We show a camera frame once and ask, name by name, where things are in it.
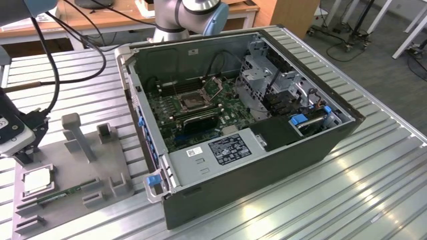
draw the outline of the floor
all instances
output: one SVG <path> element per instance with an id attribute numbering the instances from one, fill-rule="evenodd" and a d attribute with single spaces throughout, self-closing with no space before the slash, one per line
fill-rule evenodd
<path id="1" fill-rule="evenodd" d="M 343 0 L 336 16 L 344 12 L 346 5 L 351 0 Z M 322 7 L 326 10 L 332 8 L 335 0 L 322 0 Z M 360 1 L 358 8 L 348 21 L 354 27 L 363 12 L 366 3 Z M 371 9 L 362 29 L 367 30 L 379 9 Z M 358 82 L 359 85 L 406 119 L 415 128 L 427 135 L 427 82 L 423 81 L 408 69 L 407 55 L 395 60 L 392 54 L 408 37 L 403 32 L 410 25 L 408 20 L 387 14 L 379 23 L 375 32 L 371 34 L 372 43 L 364 53 L 351 62 L 339 62 L 327 56 L 327 49 L 340 42 L 330 36 L 316 32 L 312 37 L 307 36 L 304 41 L 331 61 L 334 65 Z M 420 43 L 427 34 L 420 33 L 415 43 Z M 350 59 L 360 52 L 354 49 L 350 53 L 344 48 L 331 49 L 330 54 L 338 59 Z M 426 71 L 420 69 L 411 60 L 410 65 L 414 71 L 427 77 Z"/>

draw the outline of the cpu socket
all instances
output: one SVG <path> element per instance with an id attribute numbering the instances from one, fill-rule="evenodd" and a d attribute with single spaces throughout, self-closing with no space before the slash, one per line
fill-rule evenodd
<path id="1" fill-rule="evenodd" d="M 212 106 L 211 98 L 204 89 L 178 95 L 182 113 L 190 113 Z"/>

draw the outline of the barcode label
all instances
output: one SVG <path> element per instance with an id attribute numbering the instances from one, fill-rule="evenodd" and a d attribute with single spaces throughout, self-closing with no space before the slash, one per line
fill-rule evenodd
<path id="1" fill-rule="evenodd" d="M 196 147 L 194 149 L 187 150 L 188 157 L 192 157 L 192 156 L 195 156 L 195 155 L 198 155 L 200 153 L 203 153 L 202 147 Z"/>

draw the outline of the green circuit board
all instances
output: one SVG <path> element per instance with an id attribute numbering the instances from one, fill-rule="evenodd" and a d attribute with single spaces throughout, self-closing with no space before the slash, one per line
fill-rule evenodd
<path id="1" fill-rule="evenodd" d="M 147 93 L 148 103 L 170 153 L 222 137 L 224 135 L 223 129 L 230 126 L 242 130 L 255 122 L 246 105 L 236 97 L 235 80 L 224 81 L 222 87 L 223 90 L 220 91 L 220 87 L 214 81 L 204 85 L 206 95 L 210 98 L 218 95 L 208 101 L 206 109 L 195 112 L 183 111 L 182 96 L 186 96 L 187 93 L 172 96 L 160 96 L 158 92 Z M 219 116 L 216 126 L 194 134 L 184 134 L 184 121 L 208 115 Z"/>

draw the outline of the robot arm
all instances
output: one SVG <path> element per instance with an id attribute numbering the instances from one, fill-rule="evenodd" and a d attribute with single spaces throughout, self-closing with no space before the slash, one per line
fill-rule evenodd
<path id="1" fill-rule="evenodd" d="M 190 37 L 190 31 L 204 36 L 222 32 L 228 18 L 228 5 L 222 0 L 155 0 L 154 42 Z"/>

